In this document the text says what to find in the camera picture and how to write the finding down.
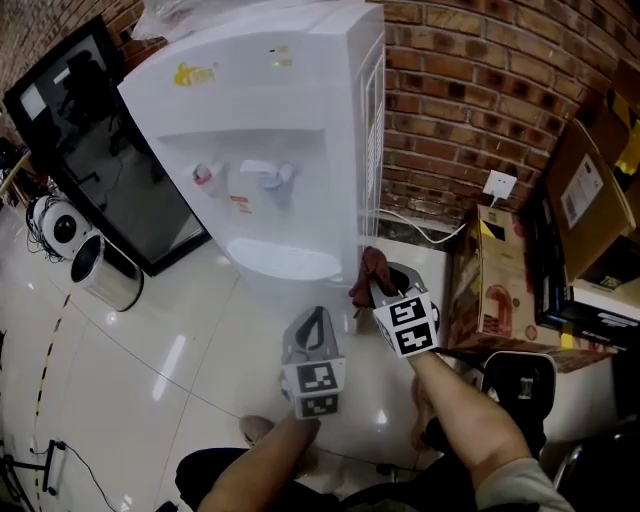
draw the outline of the power cord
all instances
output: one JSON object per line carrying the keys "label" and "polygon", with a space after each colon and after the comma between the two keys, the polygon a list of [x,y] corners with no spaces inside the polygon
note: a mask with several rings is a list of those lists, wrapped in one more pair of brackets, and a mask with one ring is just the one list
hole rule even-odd
{"label": "power cord", "polygon": [[402,215],[400,215],[399,213],[393,212],[391,210],[385,210],[384,208],[376,208],[375,211],[377,212],[382,212],[382,213],[386,213],[389,215],[393,215],[394,217],[398,217],[399,219],[402,219],[403,221],[405,221],[407,224],[413,226],[414,228],[416,228],[418,230],[418,232],[424,237],[426,238],[430,243],[432,244],[441,244],[443,242],[446,242],[447,240],[453,238],[454,236],[456,236],[458,233],[460,233],[460,231],[462,230],[462,228],[464,228],[467,223],[465,222],[464,224],[462,224],[462,226],[460,226],[458,229],[456,229],[453,233],[451,233],[450,235],[445,236],[444,238],[440,239],[440,240],[432,240],[431,238],[429,238],[429,236],[422,231],[422,229],[420,228],[420,226],[418,226],[417,224],[415,224],[414,222],[411,222],[409,219],[407,219],[406,217],[403,217]]}
{"label": "power cord", "polygon": [[89,470],[89,474],[91,475],[91,478],[93,478],[93,483],[96,484],[96,487],[100,491],[100,494],[102,494],[102,498],[104,499],[104,502],[107,504],[107,507],[109,507],[113,512],[118,512],[115,508],[113,508],[111,506],[111,503],[109,503],[109,500],[107,499],[107,495],[102,490],[102,487],[100,487],[100,484],[98,483],[98,480],[96,480],[96,477],[93,474],[93,470],[91,469],[89,464],[87,464],[84,461],[84,459],[82,457],[80,457],[80,454],[77,451],[75,451],[71,446],[69,446],[67,443],[65,443],[65,445],[67,446],[67,448],[69,448],[69,450],[71,450],[73,453],[75,453],[76,457],[78,457],[78,459],[80,459],[80,462],[82,462],[85,466],[87,466],[87,469]]}
{"label": "power cord", "polygon": [[[109,500],[107,499],[107,495],[104,493],[104,491],[102,490],[102,487],[100,487],[100,484],[98,483],[98,480],[96,479],[96,476],[93,474],[93,470],[91,469],[91,466],[89,466],[89,464],[87,464],[85,462],[85,460],[82,457],[80,457],[80,454],[73,447],[69,446],[68,443],[65,443],[63,441],[58,441],[56,443],[56,447],[58,449],[60,449],[60,450],[64,450],[65,448],[69,448],[69,450],[71,450],[75,454],[75,456],[78,457],[80,462],[82,462],[87,467],[87,469],[89,470],[89,474],[91,475],[91,478],[93,479],[93,483],[96,484],[96,487],[100,491],[100,494],[102,494],[102,498],[104,499],[104,502],[107,504],[107,507],[109,507],[109,509],[112,510],[113,512],[118,512],[115,508],[113,508],[111,506],[111,503],[109,503]],[[36,452],[36,451],[34,451],[33,448],[30,448],[29,451],[31,453],[33,453],[34,455],[44,455],[44,454],[48,453],[48,450],[44,451],[44,452]]]}

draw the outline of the water dispenser tap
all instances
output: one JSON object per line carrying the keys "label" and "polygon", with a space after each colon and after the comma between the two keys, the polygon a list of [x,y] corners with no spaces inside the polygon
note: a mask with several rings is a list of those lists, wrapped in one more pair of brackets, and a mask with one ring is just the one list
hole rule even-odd
{"label": "water dispenser tap", "polygon": [[295,175],[291,164],[285,163],[278,168],[272,162],[245,160],[240,167],[240,172],[257,173],[260,186],[270,193],[278,206],[289,204]]}
{"label": "water dispenser tap", "polygon": [[216,197],[221,188],[224,187],[223,173],[226,170],[224,162],[214,162],[210,166],[197,164],[195,169],[191,170],[191,178],[193,182],[209,197]]}

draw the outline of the brown cloth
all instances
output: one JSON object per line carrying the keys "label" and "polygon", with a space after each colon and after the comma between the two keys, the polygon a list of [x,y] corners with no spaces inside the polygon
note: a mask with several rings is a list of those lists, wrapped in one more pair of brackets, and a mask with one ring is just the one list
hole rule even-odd
{"label": "brown cloth", "polygon": [[362,253],[362,263],[360,264],[360,274],[358,281],[349,290],[349,297],[353,299],[353,305],[360,308],[373,308],[373,297],[369,288],[369,281],[375,279],[380,286],[380,290],[385,295],[393,297],[398,294],[396,285],[391,282],[391,271],[387,258],[381,250],[375,247],[367,247]]}

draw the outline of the wall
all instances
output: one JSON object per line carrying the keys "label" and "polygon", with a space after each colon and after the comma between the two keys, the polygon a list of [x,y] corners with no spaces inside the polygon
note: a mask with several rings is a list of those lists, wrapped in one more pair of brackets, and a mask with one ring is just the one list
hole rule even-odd
{"label": "wall", "polygon": [[517,210],[588,88],[640,56],[624,0],[385,1],[383,204],[457,224],[489,169],[518,177]]}

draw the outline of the drip tray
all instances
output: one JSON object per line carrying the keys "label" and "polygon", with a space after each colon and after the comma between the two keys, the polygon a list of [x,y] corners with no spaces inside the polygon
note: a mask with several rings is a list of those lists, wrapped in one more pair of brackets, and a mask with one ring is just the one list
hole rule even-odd
{"label": "drip tray", "polygon": [[248,238],[234,238],[227,252],[243,267],[280,279],[318,281],[342,271],[340,261],[330,254]]}

